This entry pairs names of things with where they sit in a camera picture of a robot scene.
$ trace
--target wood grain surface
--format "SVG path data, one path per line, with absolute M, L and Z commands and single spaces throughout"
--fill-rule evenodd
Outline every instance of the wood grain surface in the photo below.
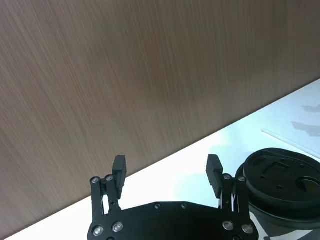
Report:
M 313 81 L 319 12 L 318 0 L 0 1 L 0 239 L 87 197 L 115 155 L 135 173 Z

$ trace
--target white table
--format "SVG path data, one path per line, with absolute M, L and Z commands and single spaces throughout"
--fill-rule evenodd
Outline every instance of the white table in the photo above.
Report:
M 320 80 L 129 176 L 119 201 L 120 207 L 128 209 L 162 201 L 187 201 L 218 207 L 218 200 L 206 175 L 208 154 L 217 154 L 224 167 L 224 173 L 233 176 L 251 153 L 264 148 L 287 149 L 317 159 L 285 143 L 283 139 L 279 140 L 262 132 L 262 129 L 272 132 L 273 126 L 277 128 L 273 113 L 276 112 L 277 118 L 290 118 L 288 111 L 293 107 L 291 103 L 303 102 L 301 98 L 304 98 L 304 94 L 305 98 L 310 99 L 312 97 L 310 92 L 320 93 Z M 320 96 L 315 94 L 313 97 L 314 105 L 320 104 Z M 292 118 L 296 117 L 294 111 L 289 114 Z M 197 188 L 197 193 L 192 192 L 194 188 Z M 92 222 L 91 210 L 91 198 L 88 197 L 7 240 L 87 240 L 88 229 Z M 263 240 L 264 231 L 261 228 L 258 230 L 260 239 Z

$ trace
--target white surface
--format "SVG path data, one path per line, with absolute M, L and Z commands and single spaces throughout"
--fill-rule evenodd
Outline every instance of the white surface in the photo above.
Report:
M 316 86 L 320 92 L 320 80 L 317 81 Z M 308 87 L 286 98 L 295 99 L 297 96 L 299 99 L 296 101 L 302 101 L 304 96 L 301 96 L 299 92 Z M 279 101 L 270 106 L 281 117 L 282 109 L 286 106 L 282 101 L 280 101 L 281 104 L 278 103 Z M 286 104 L 289 107 L 291 101 L 286 101 Z M 269 124 L 269 116 L 272 114 L 268 111 L 270 106 L 128 177 L 119 201 L 121 208 L 127 209 L 158 201 L 187 201 L 217 207 L 218 200 L 215 198 L 206 175 L 208 154 L 217 154 L 224 167 L 224 172 L 233 176 L 251 153 L 263 148 L 282 148 L 306 154 L 261 131 L 261 128 Z M 197 189 L 197 193 L 192 192 L 192 189 Z M 87 240 L 88 229 L 92 222 L 91 209 L 91 198 L 88 197 L 7 240 Z M 264 237 L 263 232 L 262 229 L 259 229 L 261 240 Z
M 320 81 L 263 109 L 265 133 L 320 158 Z

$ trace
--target black cup lid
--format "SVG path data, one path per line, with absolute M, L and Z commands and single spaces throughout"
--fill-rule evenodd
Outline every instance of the black cup lid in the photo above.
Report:
M 250 210 L 284 227 L 320 228 L 320 163 L 303 154 L 266 148 L 238 169 L 247 178 Z

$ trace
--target black metal bracket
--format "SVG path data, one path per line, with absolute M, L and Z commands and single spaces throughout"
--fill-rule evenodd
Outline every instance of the black metal bracket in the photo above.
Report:
M 223 174 L 217 155 L 209 155 L 206 173 L 219 199 L 219 207 L 191 202 L 154 202 L 121 210 L 127 174 L 124 155 L 115 158 L 112 175 L 90 180 L 92 224 L 88 240 L 258 240 L 250 219 L 246 178 Z M 103 195 L 109 212 L 104 213 Z

